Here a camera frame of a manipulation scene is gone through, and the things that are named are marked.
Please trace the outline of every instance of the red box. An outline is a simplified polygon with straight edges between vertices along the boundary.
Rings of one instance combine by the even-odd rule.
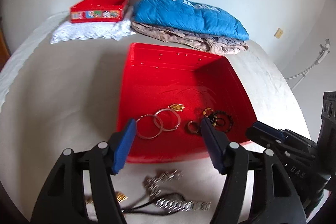
[[[130,118],[154,114],[174,103],[185,105],[183,112],[178,112],[181,125],[151,140],[136,136],[128,162],[208,157],[203,138],[186,129],[189,121],[200,122],[206,107],[226,111],[232,116],[234,125],[227,136],[238,143],[249,142],[245,131],[257,120],[246,91],[227,58],[185,48],[132,43],[123,75],[117,130],[122,130]],[[165,128],[175,126],[177,118],[173,113],[162,112],[160,117]],[[145,117],[139,122],[142,135],[158,133],[152,119]]]
[[[70,8],[71,23],[118,22],[124,18],[129,0],[83,0]]]

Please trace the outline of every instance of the small yellow tag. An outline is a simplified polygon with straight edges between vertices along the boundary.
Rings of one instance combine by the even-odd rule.
[[[277,39],[279,39],[282,35],[283,35],[283,30],[281,30],[280,28],[277,30],[277,32],[275,33],[275,37],[277,38]]]

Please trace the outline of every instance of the jewelry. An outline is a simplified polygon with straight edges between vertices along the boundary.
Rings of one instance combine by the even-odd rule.
[[[196,128],[197,128],[196,130],[193,130],[192,127],[191,127],[191,125],[193,123],[196,125]],[[190,121],[190,122],[188,122],[187,128],[188,128],[189,132],[192,133],[192,134],[198,134],[199,131],[200,131],[200,127],[199,127],[199,125],[198,125],[198,123],[196,121]]]
[[[171,172],[163,172],[159,177],[149,177],[144,181],[147,193],[150,195],[150,199],[155,199],[161,195],[161,189],[158,186],[159,182],[171,181],[173,179],[180,179],[182,177],[182,171],[175,170]],[[208,211],[210,209],[210,202],[197,202],[197,201],[185,201],[178,199],[160,198],[156,202],[156,207],[181,210],[181,211]]]
[[[155,123],[155,125],[158,127],[158,128],[160,128],[160,130],[162,130],[162,131],[173,131],[173,130],[176,130],[179,126],[180,126],[180,124],[181,124],[181,117],[180,117],[180,115],[178,114],[178,113],[176,113],[176,111],[175,110],[172,110],[171,108],[163,108],[163,109],[160,109],[160,110],[158,110],[157,112],[155,112],[155,114],[154,114],[154,117],[155,118],[158,118],[158,114],[159,113],[161,113],[161,112],[163,112],[163,111],[171,111],[172,113],[174,113],[175,115],[176,115],[176,117],[177,117],[177,125],[174,127],[174,128],[172,128],[172,129],[165,129],[165,128],[163,128],[163,125],[161,126],[162,127],[162,129],[159,127],[159,125],[158,125],[158,123],[156,122],[156,120],[154,119],[154,123]]]
[[[161,189],[159,188],[159,182],[171,181],[172,179],[180,179],[182,177],[182,172],[180,170],[175,170],[171,172],[163,172],[159,177],[147,177],[144,181],[144,186],[150,199],[154,199],[161,194]]]
[[[213,109],[210,108],[210,107],[207,107],[203,112],[202,114],[205,116],[205,117],[208,117],[209,115],[211,115],[213,113]]]
[[[125,201],[128,198],[122,192],[116,192],[115,195],[117,196],[118,203],[121,203],[121,202]]]
[[[125,201],[128,198],[122,192],[116,192],[115,195],[117,197],[118,203],[121,203],[121,202]],[[92,198],[92,196],[87,196],[85,198],[85,204],[93,204],[93,198]]]
[[[168,108],[171,108],[172,110],[175,110],[176,112],[181,112],[185,109],[184,105],[182,104],[172,104]]]
[[[177,200],[185,201],[185,197],[182,194],[174,192],[174,193],[160,195],[157,198],[154,198],[154,199],[150,200],[149,202],[147,202],[145,204],[142,204],[142,205],[139,205],[139,206],[136,206],[136,207],[133,207],[133,208],[129,208],[129,207],[127,207],[127,208],[121,208],[121,212],[123,214],[145,214],[145,215],[155,215],[155,216],[170,216],[170,215],[173,215],[173,214],[178,213],[179,211],[181,211],[182,207],[179,210],[165,211],[165,212],[162,212],[162,213],[159,213],[159,212],[149,212],[149,211],[143,211],[143,210],[141,210],[141,208],[147,207],[147,206],[149,206],[151,204],[155,204],[159,199],[168,198],[170,196],[171,197],[177,197],[177,198],[179,198]]]
[[[229,119],[229,121],[230,121],[229,127],[228,127],[227,130],[223,131],[223,133],[228,133],[232,129],[232,126],[234,124],[232,117],[229,114],[227,114],[225,111],[222,111],[222,110],[216,110],[216,111],[214,111],[213,113],[211,113],[209,115],[209,120],[211,121],[211,123],[212,123],[212,125],[214,127],[223,127],[224,125],[226,125],[225,120],[223,118],[218,117],[217,116],[218,114],[223,114],[223,115],[225,115]],[[224,124],[218,124],[217,121],[219,119],[223,120]]]
[[[139,133],[138,128],[136,128],[136,135],[137,135],[139,138],[142,138],[142,139],[144,139],[144,140],[154,139],[155,137],[159,136],[159,135],[162,133],[162,130],[163,130],[163,121],[161,120],[160,117],[157,117],[156,115],[153,115],[153,114],[145,114],[145,115],[142,115],[139,119],[137,119],[136,124],[138,124],[138,122],[140,121],[141,118],[146,117],[146,116],[154,117],[154,123],[155,123],[155,125],[156,125],[158,128],[160,128],[160,131],[159,131],[158,134],[156,134],[155,136],[152,136],[152,137],[145,137],[145,136],[142,136],[142,135]]]
[[[160,198],[156,202],[156,207],[169,209],[169,210],[181,210],[181,211],[208,211],[210,209],[210,202],[197,202],[197,201],[183,201],[178,199]]]

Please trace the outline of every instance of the silver chain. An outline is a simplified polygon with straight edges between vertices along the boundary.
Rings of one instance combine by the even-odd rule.
[[[145,179],[145,188],[150,196],[150,199],[157,198],[161,194],[159,182],[167,182],[171,180],[179,180],[182,177],[182,171],[166,171],[158,177],[147,177]],[[210,209],[210,202],[197,202],[197,201],[182,201],[178,199],[160,198],[156,202],[156,207],[181,210],[181,211],[208,211]]]

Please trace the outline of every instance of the ring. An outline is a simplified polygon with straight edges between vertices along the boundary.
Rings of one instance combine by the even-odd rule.
[[[138,131],[138,127],[137,127],[137,128],[136,128],[136,135],[137,135],[139,138],[142,138],[142,139],[144,139],[144,140],[154,139],[155,137],[159,136],[159,135],[162,133],[162,130],[163,130],[163,121],[161,120],[160,117],[157,117],[157,116],[155,116],[155,115],[153,115],[153,114],[146,114],[146,115],[142,115],[139,119],[137,119],[136,124],[138,124],[138,122],[140,121],[141,118],[146,117],[146,116],[154,117],[154,121],[156,121],[156,119],[157,119],[157,120],[160,122],[160,127],[158,127],[158,128],[160,128],[160,131],[158,132],[158,134],[156,134],[156,135],[153,136],[153,137],[145,137],[145,136],[140,135],[140,133],[139,133],[139,131]]]
[[[181,124],[181,117],[180,117],[180,115],[177,114],[177,112],[176,112],[175,110],[172,110],[171,108],[163,108],[163,109],[160,109],[160,110],[158,110],[157,112],[155,112],[154,117],[157,118],[157,117],[158,117],[158,114],[159,114],[160,112],[163,112],[163,111],[170,111],[170,112],[174,113],[174,114],[176,115],[176,117],[177,117],[177,125],[176,125],[174,128],[172,128],[172,129],[165,129],[165,128],[163,128],[163,126],[162,126],[162,130],[163,130],[163,131],[173,131],[173,130],[176,130],[176,129],[179,127],[179,125]],[[158,128],[160,128],[159,125],[158,125],[158,123],[156,122],[155,119],[154,119],[154,123],[155,123],[155,125],[156,125]]]
[[[192,130],[191,129],[191,124],[192,123],[196,124],[197,130]],[[200,131],[200,127],[199,127],[199,125],[198,125],[198,123],[196,121],[190,121],[190,122],[188,122],[187,127],[188,127],[189,132],[192,133],[192,134],[197,134]]]

